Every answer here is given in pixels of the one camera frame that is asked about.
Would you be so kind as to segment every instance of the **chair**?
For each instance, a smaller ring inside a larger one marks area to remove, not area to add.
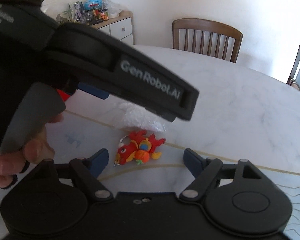
[[[228,49],[228,42],[229,37],[234,38],[234,46],[231,54],[230,61],[235,63],[238,58],[241,41],[242,41],[242,33],[239,32],[237,29],[223,24],[219,22],[204,20],[204,19],[197,19],[197,18],[184,18],[178,19],[173,21],[172,23],[172,37],[173,37],[173,48],[179,49],[179,30],[186,29],[186,37],[185,37],[185,46],[184,50],[188,51],[188,36],[189,36],[189,29],[194,30],[193,40],[192,40],[192,52],[196,51],[196,43],[197,43],[197,30],[201,32],[201,42],[200,42],[200,50],[199,53],[203,54],[203,46],[204,46],[204,32],[210,32],[209,44],[207,55],[211,56],[211,47],[212,47],[212,38],[213,33],[218,34],[216,50],[214,57],[218,57],[219,55],[219,48],[220,48],[220,37],[221,35],[226,36],[225,46],[223,49],[222,59],[226,59],[227,49]]]

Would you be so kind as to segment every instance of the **human hand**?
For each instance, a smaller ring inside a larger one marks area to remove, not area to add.
[[[61,122],[62,114],[57,115],[49,123]],[[47,130],[42,131],[28,141],[22,150],[0,155],[0,188],[7,188],[17,182],[17,173],[25,171],[30,163],[38,164],[44,159],[54,157],[54,150],[47,142]]]

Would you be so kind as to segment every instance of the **yellow toy foot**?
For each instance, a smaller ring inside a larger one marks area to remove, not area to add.
[[[154,160],[157,160],[161,157],[161,152],[157,152],[157,153],[152,153],[151,158]]]

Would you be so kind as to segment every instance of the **cabinet drawer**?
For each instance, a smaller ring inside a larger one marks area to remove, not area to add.
[[[104,26],[104,27],[102,27],[102,28],[100,28],[100,29],[98,29],[98,30],[99,30],[99,31],[102,31],[103,33],[106,33],[106,34],[110,35],[109,25]]]
[[[127,45],[132,46],[133,45],[133,34],[130,34],[129,36],[123,38],[121,41]]]
[[[111,36],[122,40],[132,34],[131,18],[110,24]]]

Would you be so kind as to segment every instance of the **toy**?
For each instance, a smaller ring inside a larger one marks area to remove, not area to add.
[[[165,143],[166,139],[163,138],[157,140],[154,134],[151,134],[149,137],[145,137],[146,133],[146,130],[131,132],[129,134],[131,141],[128,145],[122,143],[125,137],[120,140],[114,166],[124,165],[133,159],[135,159],[137,165],[139,165],[148,162],[150,157],[154,160],[161,157],[161,152],[154,151],[158,146]]]

